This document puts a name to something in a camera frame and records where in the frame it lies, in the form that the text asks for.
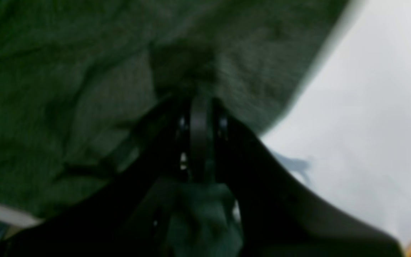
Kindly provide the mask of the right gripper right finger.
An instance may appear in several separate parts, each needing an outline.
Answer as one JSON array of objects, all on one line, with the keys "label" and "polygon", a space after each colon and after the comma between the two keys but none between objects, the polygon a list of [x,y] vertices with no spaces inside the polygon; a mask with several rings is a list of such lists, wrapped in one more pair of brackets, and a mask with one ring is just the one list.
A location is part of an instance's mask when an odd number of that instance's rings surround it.
[{"label": "right gripper right finger", "polygon": [[402,257],[393,237],[314,194],[219,103],[191,102],[195,182],[224,183],[238,201],[240,257]]}]

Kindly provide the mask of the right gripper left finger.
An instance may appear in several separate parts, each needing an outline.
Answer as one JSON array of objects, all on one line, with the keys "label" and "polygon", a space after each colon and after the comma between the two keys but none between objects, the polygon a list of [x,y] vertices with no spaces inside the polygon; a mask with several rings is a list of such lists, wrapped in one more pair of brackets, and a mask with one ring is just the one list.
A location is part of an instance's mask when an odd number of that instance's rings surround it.
[{"label": "right gripper left finger", "polygon": [[167,100],[142,119],[161,129],[142,154],[96,194],[3,241],[0,257],[161,257],[178,188],[189,180],[190,100]]}]

